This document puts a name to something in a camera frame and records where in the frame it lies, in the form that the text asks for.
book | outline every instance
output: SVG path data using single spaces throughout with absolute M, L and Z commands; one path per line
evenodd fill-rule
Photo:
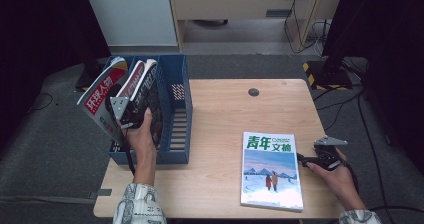
M 139 128 L 147 107 L 152 112 L 150 132 L 156 147 L 160 144 L 163 126 L 159 92 L 156 81 L 157 61 L 139 60 L 128 80 L 116 96 L 111 98 L 112 110 L 121 129 Z
M 243 133 L 241 205 L 303 211 L 293 134 Z
M 77 105 L 114 141 L 122 144 L 122 133 L 106 103 L 111 89 L 122 85 L 128 78 L 128 63 L 122 57 L 111 59 L 107 68 L 84 92 Z

snowy mountain illustration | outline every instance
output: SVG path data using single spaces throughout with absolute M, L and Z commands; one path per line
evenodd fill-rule
M 257 172 L 256 173 L 256 175 L 264 175 L 264 176 L 266 176 L 266 175 L 272 175 L 272 172 L 270 172 L 270 171 L 268 171 L 267 169 L 262 169 L 260 172 Z
M 243 172 L 243 174 L 244 175 L 263 175 L 263 176 L 270 175 L 270 176 L 272 176 L 272 173 L 273 172 L 274 171 L 268 171 L 266 168 L 263 168 L 261 171 L 256 172 L 254 168 L 250 168 L 250 169 L 245 170 Z M 278 177 L 281 177 L 281 178 L 290 178 L 290 179 L 297 180 L 297 175 L 296 174 L 293 175 L 293 176 L 289 176 L 286 173 L 282 172 L 282 173 L 279 173 L 279 174 L 277 173 L 277 176 Z
M 243 172 L 244 175 L 256 175 L 256 171 L 254 168 L 250 168 Z

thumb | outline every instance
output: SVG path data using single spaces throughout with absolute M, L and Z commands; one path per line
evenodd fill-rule
M 144 112 L 144 120 L 143 124 L 141 125 L 142 131 L 150 132 L 150 125 L 152 124 L 152 111 L 148 107 L 146 111 Z
M 326 170 L 322 167 L 320 167 L 319 165 L 312 163 L 312 162 L 308 162 L 306 163 L 306 165 L 315 173 L 317 173 L 320 176 L 323 176 L 326 172 Z

gray carpet floor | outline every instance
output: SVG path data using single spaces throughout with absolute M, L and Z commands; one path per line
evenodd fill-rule
M 302 64 L 317 58 L 306 55 L 190 55 L 187 64 L 191 79 L 306 80 Z M 82 65 L 76 65 L 49 76 L 33 109 L 11 138 L 10 148 L 0 162 L 0 223 L 111 223 L 110 218 L 93 215 L 94 199 L 90 199 L 90 194 L 101 186 L 109 161 L 110 141 L 76 106 L 81 93 L 73 89 L 82 70 Z M 351 78 L 359 84 L 353 75 Z M 378 117 L 364 96 L 359 98 L 360 108 L 358 98 L 344 104 L 340 111 L 341 105 L 328 107 L 354 97 L 361 90 L 361 86 L 325 94 L 325 91 L 311 90 L 313 98 L 319 97 L 315 101 L 317 109 L 324 108 L 318 113 L 327 135 L 349 142 L 340 149 L 349 157 L 358 176 L 360 195 L 369 208 L 383 206 L 386 199 L 390 206 L 424 209 L 423 175 L 401 147 L 387 145 Z M 384 197 L 370 140 L 376 150 Z M 52 197 L 65 197 L 68 199 L 60 200 L 71 203 L 59 203 Z M 402 208 L 389 211 L 394 223 L 422 223 L 423 213 Z M 385 210 L 377 213 L 384 223 L 390 223 Z M 304 220 L 304 223 L 329 221 Z M 184 220 L 173 222 L 184 223 Z M 263 220 L 255 223 L 287 222 Z

patterned sleeve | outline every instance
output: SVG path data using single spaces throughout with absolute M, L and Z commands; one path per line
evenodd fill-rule
M 165 215 L 157 201 L 154 187 L 131 183 L 116 208 L 113 223 L 166 224 Z
M 353 210 L 340 214 L 340 224 L 381 224 L 380 218 L 375 212 L 369 210 Z

